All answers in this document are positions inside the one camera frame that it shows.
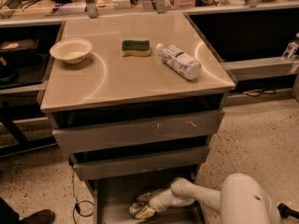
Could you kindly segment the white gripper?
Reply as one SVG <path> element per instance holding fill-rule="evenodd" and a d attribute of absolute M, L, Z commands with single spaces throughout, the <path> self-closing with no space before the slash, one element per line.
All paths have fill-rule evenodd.
<path fill-rule="evenodd" d="M 170 207 L 184 207 L 194 203 L 191 198 L 179 198 L 171 189 L 156 189 L 139 195 L 139 202 L 149 203 L 142 207 L 136 214 L 136 219 L 147 219 L 155 215 L 155 211 L 161 213 Z"/>

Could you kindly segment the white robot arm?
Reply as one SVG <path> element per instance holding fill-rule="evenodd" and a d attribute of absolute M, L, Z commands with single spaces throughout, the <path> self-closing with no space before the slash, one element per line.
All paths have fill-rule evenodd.
<path fill-rule="evenodd" d="M 228 175 L 220 190 L 197 186 L 177 177 L 168 189 L 145 193 L 130 207 L 136 219 L 147 219 L 170 207 L 199 202 L 221 215 L 221 224 L 280 224 L 276 203 L 252 177 L 240 173 Z"/>

